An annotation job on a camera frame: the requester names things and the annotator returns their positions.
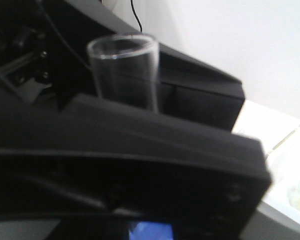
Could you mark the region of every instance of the cup rim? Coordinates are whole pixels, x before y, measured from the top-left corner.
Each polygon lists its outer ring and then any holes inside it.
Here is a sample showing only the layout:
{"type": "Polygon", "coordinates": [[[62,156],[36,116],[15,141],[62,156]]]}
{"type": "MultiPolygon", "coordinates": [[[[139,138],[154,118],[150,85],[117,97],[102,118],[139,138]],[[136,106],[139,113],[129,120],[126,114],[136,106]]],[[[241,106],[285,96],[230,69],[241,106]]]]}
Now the cup rim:
{"type": "Polygon", "coordinates": [[[90,41],[87,45],[87,53],[91,58],[97,59],[121,59],[121,58],[129,58],[133,56],[138,56],[142,54],[146,54],[152,50],[153,47],[158,46],[158,42],[156,38],[147,33],[119,33],[106,35],[102,37],[98,37],[92,41],[90,41]],[[97,44],[102,44],[106,41],[118,41],[118,40],[128,40],[128,39],[140,39],[145,40],[145,42],[137,47],[119,49],[116,53],[99,53],[94,51],[94,46],[97,44]]]}

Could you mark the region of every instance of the black device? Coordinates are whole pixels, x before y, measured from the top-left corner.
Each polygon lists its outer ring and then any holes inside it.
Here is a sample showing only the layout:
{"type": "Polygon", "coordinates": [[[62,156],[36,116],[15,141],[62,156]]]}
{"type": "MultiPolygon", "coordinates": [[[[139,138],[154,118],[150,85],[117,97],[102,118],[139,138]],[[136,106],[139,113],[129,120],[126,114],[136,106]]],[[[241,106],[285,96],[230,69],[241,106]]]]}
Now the black device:
{"type": "Polygon", "coordinates": [[[87,43],[135,31],[99,1],[0,1],[0,221],[238,239],[270,184],[260,143],[231,134],[241,82],[160,44],[160,114],[99,99],[87,43]]]}

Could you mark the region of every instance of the clear plastic cup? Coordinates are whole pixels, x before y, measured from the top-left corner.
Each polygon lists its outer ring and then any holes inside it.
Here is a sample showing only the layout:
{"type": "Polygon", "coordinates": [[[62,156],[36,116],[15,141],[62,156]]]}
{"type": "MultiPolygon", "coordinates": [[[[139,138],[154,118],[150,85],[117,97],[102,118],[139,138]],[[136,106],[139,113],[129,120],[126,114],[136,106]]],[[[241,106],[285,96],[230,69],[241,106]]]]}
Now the clear plastic cup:
{"type": "Polygon", "coordinates": [[[148,34],[116,34],[87,45],[101,98],[158,112],[159,44],[148,34]]]}

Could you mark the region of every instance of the blue screen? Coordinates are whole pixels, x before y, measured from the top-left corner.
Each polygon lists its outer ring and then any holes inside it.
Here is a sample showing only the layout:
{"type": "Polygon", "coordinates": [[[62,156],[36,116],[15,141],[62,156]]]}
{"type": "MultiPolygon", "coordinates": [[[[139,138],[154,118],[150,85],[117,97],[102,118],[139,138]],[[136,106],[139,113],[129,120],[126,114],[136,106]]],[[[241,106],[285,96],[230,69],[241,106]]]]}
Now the blue screen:
{"type": "Polygon", "coordinates": [[[139,221],[131,223],[129,240],[173,240],[170,224],[139,221]]]}

